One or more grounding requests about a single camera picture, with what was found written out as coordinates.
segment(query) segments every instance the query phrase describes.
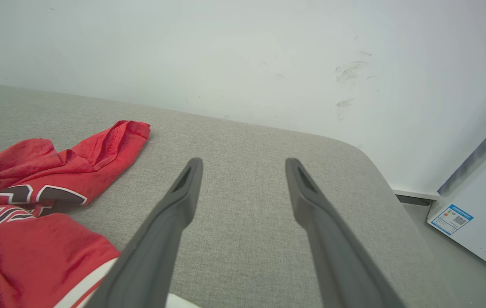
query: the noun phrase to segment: baseboard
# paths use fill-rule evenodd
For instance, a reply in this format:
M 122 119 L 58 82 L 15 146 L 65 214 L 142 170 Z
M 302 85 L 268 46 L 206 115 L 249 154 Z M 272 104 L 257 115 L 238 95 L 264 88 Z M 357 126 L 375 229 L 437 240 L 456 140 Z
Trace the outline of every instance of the baseboard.
M 421 191 L 412 191 L 406 189 L 400 189 L 399 187 L 392 187 L 393 193 L 395 195 L 405 195 L 407 197 L 414 197 L 420 199 L 428 199 L 428 200 L 439 200 L 440 195 L 437 192 L 421 192 Z
M 408 197 L 406 195 L 396 195 L 396 196 L 397 199 L 399 199 L 399 202 L 401 203 L 421 205 L 423 207 L 428 207 L 434 202 L 433 200 L 416 198 L 416 197 Z

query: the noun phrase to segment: floor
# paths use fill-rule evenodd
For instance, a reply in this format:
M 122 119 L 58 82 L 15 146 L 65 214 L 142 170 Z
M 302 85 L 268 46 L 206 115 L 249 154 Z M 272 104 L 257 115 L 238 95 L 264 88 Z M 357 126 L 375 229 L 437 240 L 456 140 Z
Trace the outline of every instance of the floor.
M 462 307 L 486 308 L 486 262 L 425 222 L 429 206 L 402 203 Z

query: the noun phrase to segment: sticker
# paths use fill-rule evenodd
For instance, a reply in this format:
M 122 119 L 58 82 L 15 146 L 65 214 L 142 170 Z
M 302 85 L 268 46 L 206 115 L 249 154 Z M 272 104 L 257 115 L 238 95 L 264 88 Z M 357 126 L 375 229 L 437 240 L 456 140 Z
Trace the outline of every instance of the sticker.
M 465 226 L 471 219 L 473 219 L 473 216 L 464 212 L 456 205 L 451 205 L 437 216 L 437 218 L 433 219 L 431 224 L 443 230 L 446 234 L 452 235 L 459 228 Z

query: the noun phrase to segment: scuff mark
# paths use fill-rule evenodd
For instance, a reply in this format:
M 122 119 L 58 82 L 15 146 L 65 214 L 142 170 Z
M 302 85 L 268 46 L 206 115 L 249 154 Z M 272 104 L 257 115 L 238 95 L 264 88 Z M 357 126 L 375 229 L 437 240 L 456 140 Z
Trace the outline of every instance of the scuff mark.
M 353 104 L 353 98 L 341 100 L 336 104 L 336 117 L 338 121 L 346 119 L 345 109 Z
M 335 72 L 338 74 L 336 81 L 343 86 L 350 86 L 349 80 L 358 78 L 359 71 L 368 66 L 366 61 L 353 61 L 348 65 L 337 66 Z
M 362 55 L 362 56 L 372 56 L 371 53 L 368 53 L 368 52 L 362 51 L 362 50 L 359 50 L 359 54 Z
M 351 102 L 353 101 L 353 98 L 351 99 L 345 99 L 345 100 L 341 100 L 339 101 L 337 104 L 336 104 L 336 107 L 338 108 L 345 108 L 345 107 L 350 107 L 351 106 Z

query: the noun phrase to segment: gray fabric upholstery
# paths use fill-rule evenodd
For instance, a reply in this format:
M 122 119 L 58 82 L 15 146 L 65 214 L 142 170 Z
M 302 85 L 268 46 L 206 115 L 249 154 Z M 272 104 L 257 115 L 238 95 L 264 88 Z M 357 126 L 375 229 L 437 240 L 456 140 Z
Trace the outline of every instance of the gray fabric upholstery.
M 187 160 L 204 175 L 171 292 L 208 307 L 319 307 L 284 160 L 296 157 L 409 307 L 453 307 L 433 257 L 378 169 L 357 148 L 315 135 L 142 105 L 0 86 L 0 151 L 28 138 L 74 146 L 120 119 L 151 124 L 136 162 L 69 214 L 123 249 Z

